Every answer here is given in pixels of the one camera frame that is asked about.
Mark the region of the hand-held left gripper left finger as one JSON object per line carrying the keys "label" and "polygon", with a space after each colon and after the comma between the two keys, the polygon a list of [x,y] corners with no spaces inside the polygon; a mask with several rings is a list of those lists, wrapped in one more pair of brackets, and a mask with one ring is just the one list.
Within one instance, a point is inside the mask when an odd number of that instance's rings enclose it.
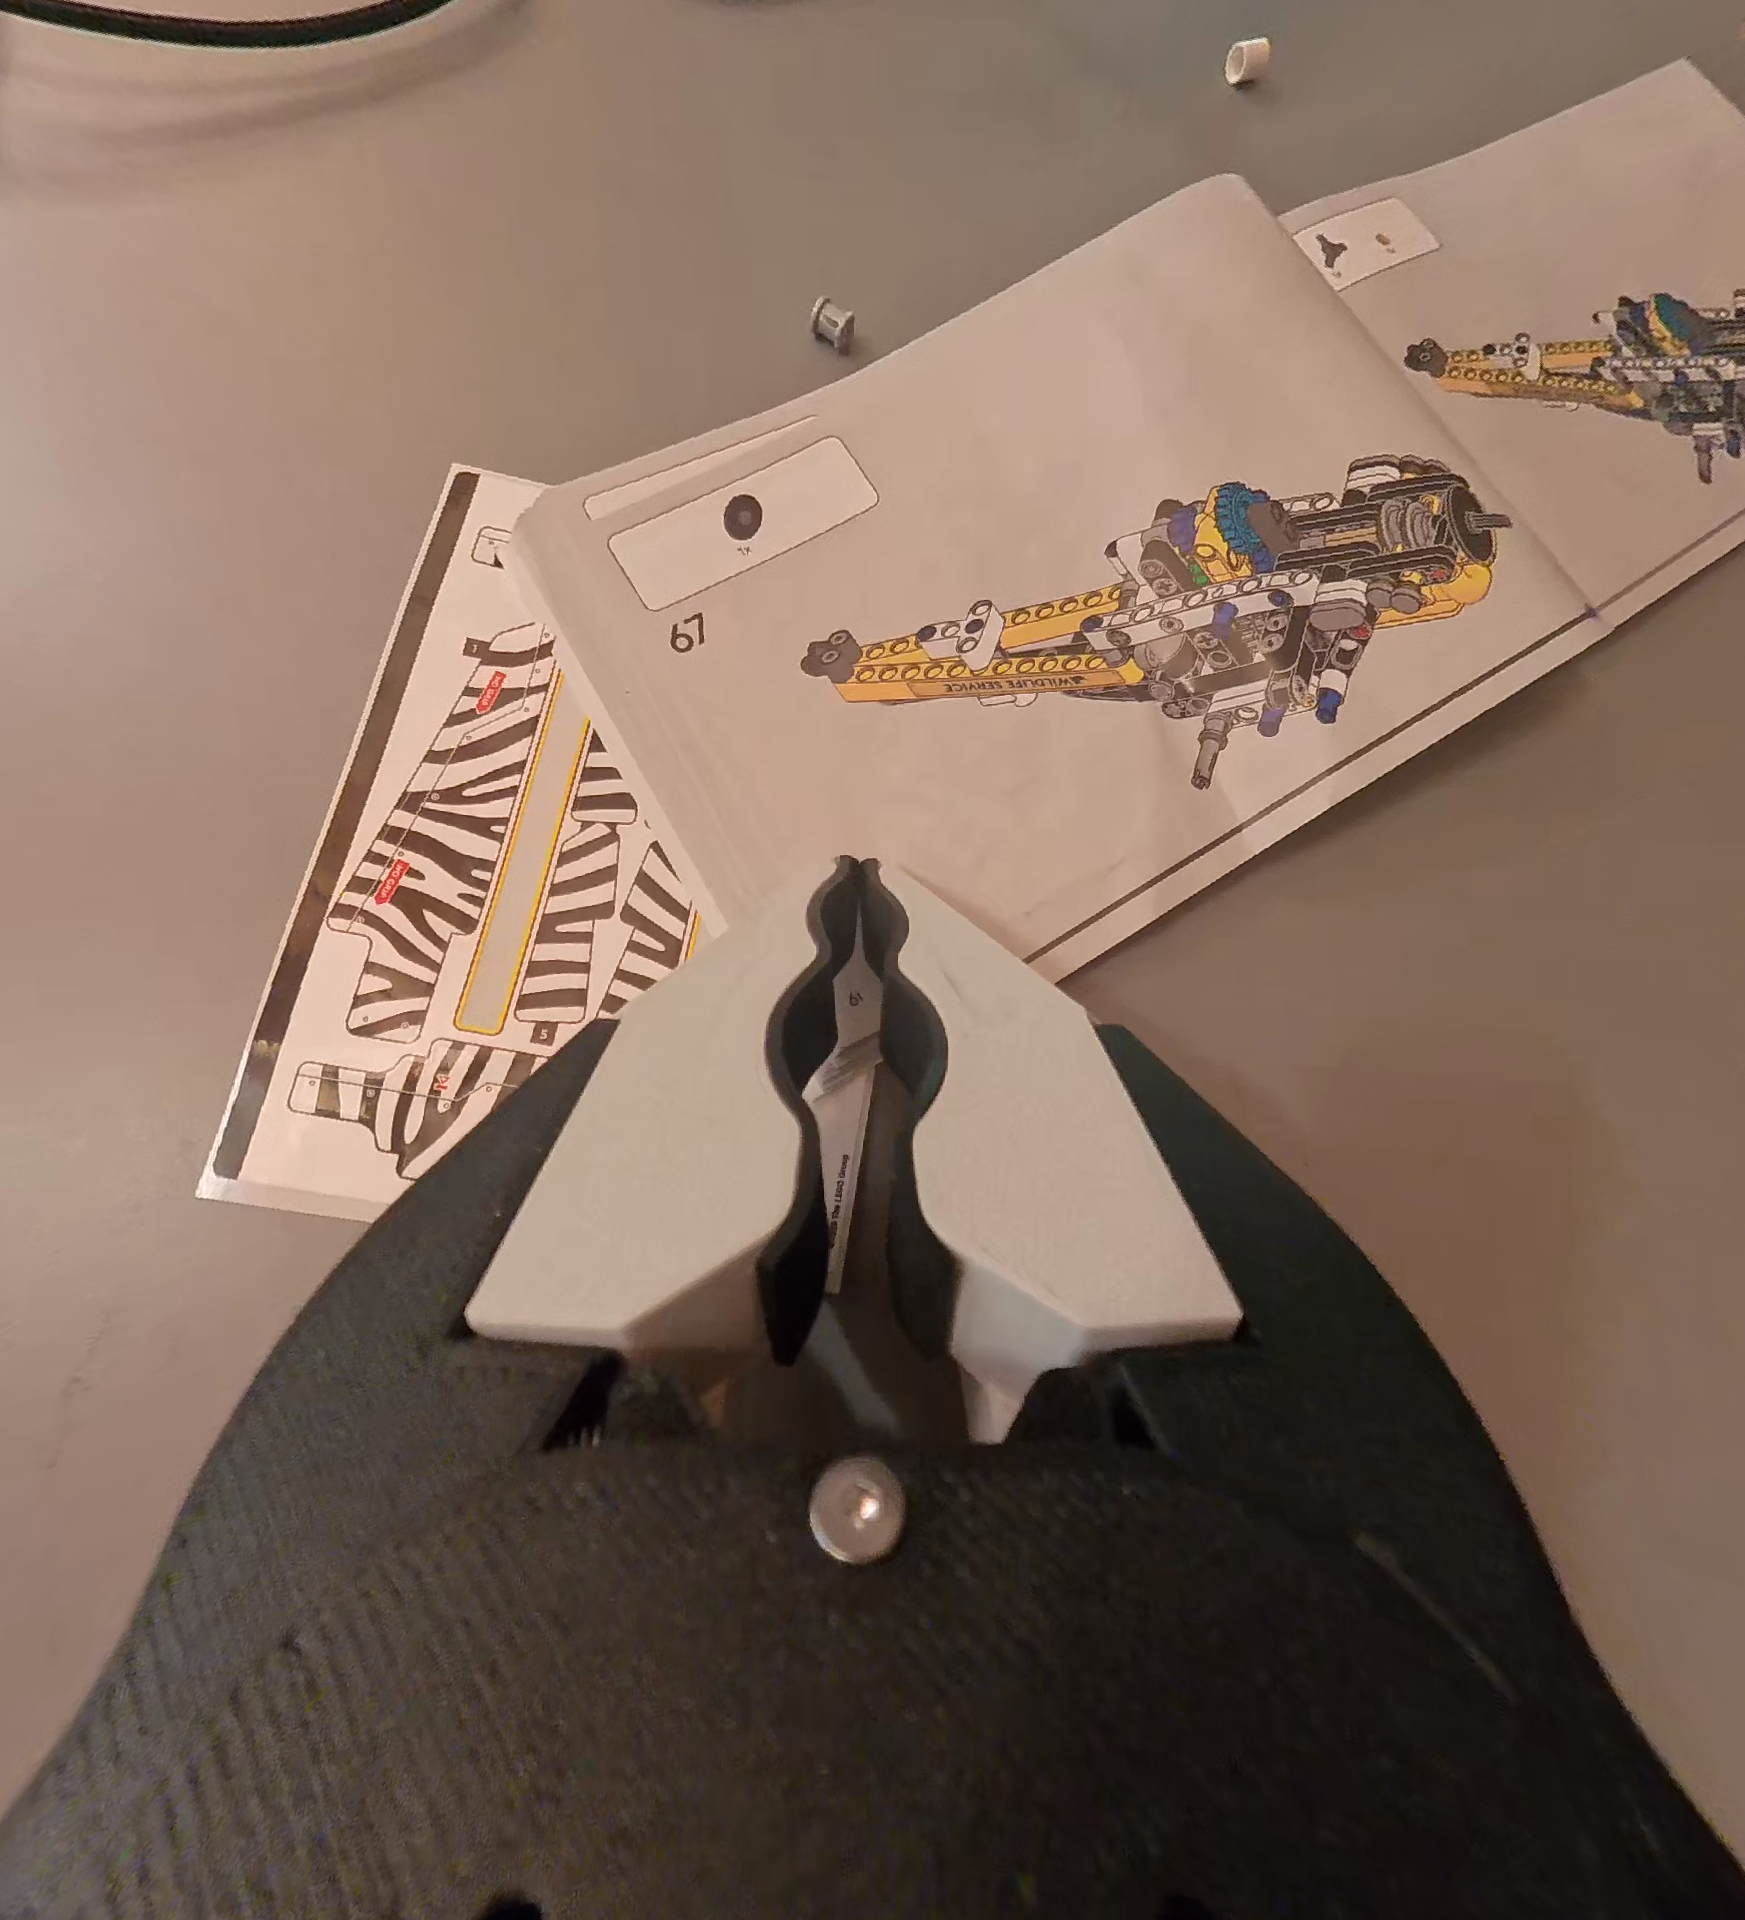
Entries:
{"label": "hand-held left gripper left finger", "polygon": [[729,1426],[864,1423],[807,1096],[861,897],[859,859],[821,861],[611,1025],[474,1284],[467,1376],[646,1369]]}

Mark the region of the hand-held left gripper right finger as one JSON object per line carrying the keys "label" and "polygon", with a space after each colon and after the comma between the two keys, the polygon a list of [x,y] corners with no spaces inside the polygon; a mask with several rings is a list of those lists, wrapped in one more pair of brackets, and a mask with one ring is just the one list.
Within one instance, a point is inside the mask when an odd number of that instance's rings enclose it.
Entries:
{"label": "hand-held left gripper right finger", "polygon": [[1003,1441],[1047,1374],[1233,1338],[1242,1298],[1087,1009],[877,859],[866,953],[908,1096],[893,1307],[955,1361],[969,1435]]}

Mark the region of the lego instruction booklet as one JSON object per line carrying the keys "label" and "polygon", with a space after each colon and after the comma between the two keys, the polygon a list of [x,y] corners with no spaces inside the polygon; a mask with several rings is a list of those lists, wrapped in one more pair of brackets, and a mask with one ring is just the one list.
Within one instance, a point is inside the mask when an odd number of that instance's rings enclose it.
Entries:
{"label": "lego instruction booklet", "polygon": [[512,565],[718,924],[877,856],[1059,980],[1745,541],[1745,113],[1675,63],[1153,204]]}

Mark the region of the zebra striped sticker sheet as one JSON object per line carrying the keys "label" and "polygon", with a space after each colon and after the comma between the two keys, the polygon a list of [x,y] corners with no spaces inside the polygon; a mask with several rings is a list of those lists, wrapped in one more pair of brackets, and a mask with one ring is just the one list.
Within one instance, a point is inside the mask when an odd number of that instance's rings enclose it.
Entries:
{"label": "zebra striped sticker sheet", "polygon": [[377,1219],[723,928],[505,570],[539,493],[451,471],[203,1199]]}

